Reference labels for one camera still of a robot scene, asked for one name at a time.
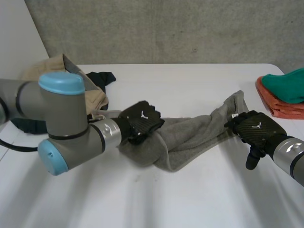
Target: table surface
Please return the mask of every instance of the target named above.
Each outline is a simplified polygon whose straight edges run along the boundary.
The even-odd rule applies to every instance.
[[[270,64],[80,65],[85,73],[111,71],[109,110],[147,100],[163,117],[210,114],[241,89],[250,110],[266,110],[255,80],[282,74]],[[304,121],[275,119],[304,138]],[[37,146],[46,135],[20,132],[12,123],[0,138]],[[0,149],[1,228],[299,228],[304,188],[269,157],[245,168],[248,147],[234,138],[182,170],[140,168],[117,149],[51,176],[37,153]]]

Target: beige cloth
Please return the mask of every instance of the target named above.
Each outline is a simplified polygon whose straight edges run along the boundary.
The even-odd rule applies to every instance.
[[[50,72],[69,72],[78,74],[83,78],[85,84],[86,114],[90,114],[94,109],[100,110],[101,107],[109,103],[106,94],[64,54],[34,64],[31,68],[24,71],[22,80],[38,81],[42,74]]]

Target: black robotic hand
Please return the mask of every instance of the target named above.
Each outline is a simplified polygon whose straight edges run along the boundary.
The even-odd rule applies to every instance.
[[[119,114],[120,118],[128,120],[131,126],[129,142],[134,145],[142,143],[151,133],[160,128],[165,122],[161,113],[146,101],[127,108]]]
[[[249,170],[253,170],[260,158],[265,157],[266,154],[273,156],[270,152],[272,150],[267,149],[269,145],[271,147],[273,141],[277,141],[277,138],[288,137],[286,131],[278,123],[264,113],[256,111],[241,113],[224,126],[251,146],[246,161],[246,168]]]

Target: orange towel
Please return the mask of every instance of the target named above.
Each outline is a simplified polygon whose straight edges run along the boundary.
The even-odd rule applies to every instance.
[[[266,104],[269,106],[271,115],[284,119],[304,119],[304,103],[289,104],[281,101],[263,86],[262,77],[256,81],[256,88],[260,92]]]

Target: gray arm segment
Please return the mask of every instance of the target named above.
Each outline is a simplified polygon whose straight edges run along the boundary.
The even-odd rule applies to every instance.
[[[66,172],[122,140],[118,124],[88,125],[83,79],[69,73],[43,75],[39,82],[0,79],[0,124],[12,118],[45,120],[49,138],[38,153],[53,175]]]
[[[298,183],[304,186],[304,142],[286,139],[275,149],[274,162]]]

